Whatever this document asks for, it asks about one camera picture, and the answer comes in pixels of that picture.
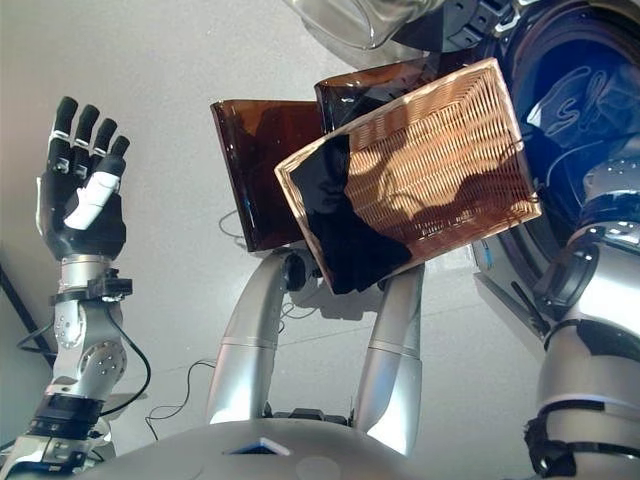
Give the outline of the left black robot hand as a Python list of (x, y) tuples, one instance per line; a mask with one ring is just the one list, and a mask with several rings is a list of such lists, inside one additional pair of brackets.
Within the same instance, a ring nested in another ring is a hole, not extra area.
[(119, 193), (130, 145), (101, 120), (97, 107), (61, 99), (48, 139), (43, 173), (36, 178), (37, 230), (57, 260), (97, 255), (113, 260), (126, 242)]

